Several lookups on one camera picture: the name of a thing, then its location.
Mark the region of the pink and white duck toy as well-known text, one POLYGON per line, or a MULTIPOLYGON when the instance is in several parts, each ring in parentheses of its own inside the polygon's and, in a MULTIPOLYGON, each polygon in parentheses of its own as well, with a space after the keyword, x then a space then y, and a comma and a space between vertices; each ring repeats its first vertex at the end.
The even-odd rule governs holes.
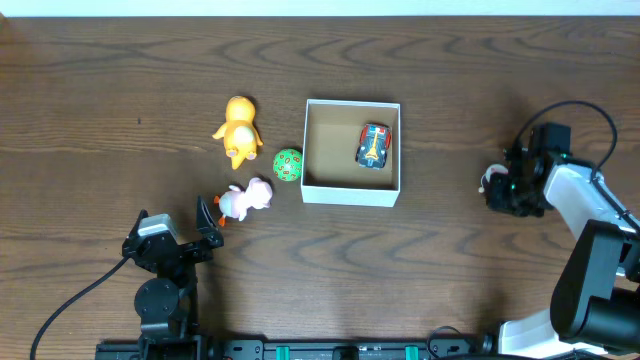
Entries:
POLYGON ((213 203, 219 207, 222 214, 218 220, 219 225, 225 226, 227 218, 243 221, 251 208, 269 208, 272 197, 273 190, 270 184, 258 177, 252 178, 244 190, 239 186, 230 185, 228 191, 213 199, 213 203))

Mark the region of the pig face rattle drum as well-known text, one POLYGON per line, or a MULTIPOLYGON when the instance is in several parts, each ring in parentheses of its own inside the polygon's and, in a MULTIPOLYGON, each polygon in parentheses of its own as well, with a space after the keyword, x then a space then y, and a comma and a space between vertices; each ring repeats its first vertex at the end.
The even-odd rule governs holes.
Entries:
POLYGON ((488 188, 490 183, 490 178, 494 174, 507 174, 508 168, 501 164, 492 164, 490 165, 485 173, 482 175, 480 179, 480 187, 478 188, 478 192, 483 194, 485 190, 488 188))

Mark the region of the orange plastic duck toy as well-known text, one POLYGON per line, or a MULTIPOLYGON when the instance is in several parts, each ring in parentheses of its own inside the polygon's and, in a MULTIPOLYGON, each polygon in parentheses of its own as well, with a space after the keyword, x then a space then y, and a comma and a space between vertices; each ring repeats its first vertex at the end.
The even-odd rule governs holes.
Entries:
POLYGON ((264 145, 253 124, 255 116, 256 107, 249 98, 234 96, 227 103, 225 122, 212 135, 215 140, 223 140, 233 170, 245 160, 255 160, 258 147, 264 145))

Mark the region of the red toy fire truck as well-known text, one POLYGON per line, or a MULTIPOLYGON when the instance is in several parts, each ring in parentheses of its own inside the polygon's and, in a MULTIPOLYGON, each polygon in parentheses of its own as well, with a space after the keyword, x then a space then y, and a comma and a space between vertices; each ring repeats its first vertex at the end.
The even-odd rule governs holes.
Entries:
POLYGON ((391 145, 391 129, 382 124, 367 123, 361 131, 355 161, 360 167, 381 170, 385 167, 391 145))

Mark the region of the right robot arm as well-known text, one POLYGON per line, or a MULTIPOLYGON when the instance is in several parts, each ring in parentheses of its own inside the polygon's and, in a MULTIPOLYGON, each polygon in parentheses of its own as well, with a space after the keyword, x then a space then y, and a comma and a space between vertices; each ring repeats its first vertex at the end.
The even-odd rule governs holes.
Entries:
POLYGON ((639 221, 600 172, 557 149, 510 152, 481 178, 490 209, 516 217, 556 210, 576 243, 548 309, 501 325, 501 355, 547 358, 571 352, 626 355, 639 350, 639 221))

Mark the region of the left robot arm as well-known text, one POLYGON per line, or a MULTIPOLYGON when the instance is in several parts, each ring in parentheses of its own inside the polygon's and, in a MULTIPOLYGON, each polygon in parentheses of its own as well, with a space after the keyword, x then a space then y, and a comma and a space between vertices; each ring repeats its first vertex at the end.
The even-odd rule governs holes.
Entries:
POLYGON ((199 333, 198 277, 195 266, 213 259, 224 245, 202 198, 196 204, 201 238, 180 244, 171 217, 141 210, 122 245, 122 255, 155 277, 140 286, 134 299, 140 317, 141 359, 213 359, 216 351, 199 333))

